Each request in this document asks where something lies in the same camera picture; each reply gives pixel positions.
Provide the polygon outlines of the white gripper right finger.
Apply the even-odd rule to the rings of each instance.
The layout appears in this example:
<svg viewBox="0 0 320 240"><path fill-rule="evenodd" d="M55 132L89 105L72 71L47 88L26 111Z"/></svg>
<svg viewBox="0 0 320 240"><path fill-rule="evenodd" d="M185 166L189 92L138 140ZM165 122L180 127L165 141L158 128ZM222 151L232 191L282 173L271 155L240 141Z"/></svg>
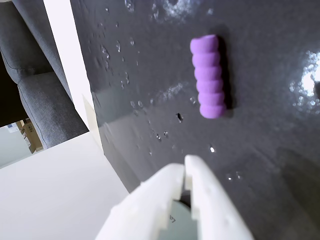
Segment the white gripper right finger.
<svg viewBox="0 0 320 240"><path fill-rule="evenodd" d="M186 155L185 189L199 240L253 240L237 208L202 158Z"/></svg>

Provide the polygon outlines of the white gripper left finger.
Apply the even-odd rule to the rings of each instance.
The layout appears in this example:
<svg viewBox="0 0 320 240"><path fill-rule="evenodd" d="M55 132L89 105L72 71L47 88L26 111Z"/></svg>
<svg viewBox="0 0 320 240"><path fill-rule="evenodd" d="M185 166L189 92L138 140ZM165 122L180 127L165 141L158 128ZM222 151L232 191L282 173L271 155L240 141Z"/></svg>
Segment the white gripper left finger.
<svg viewBox="0 0 320 240"><path fill-rule="evenodd" d="M171 163L115 205L97 240L156 240L168 227L172 202L181 198L185 167Z"/></svg>

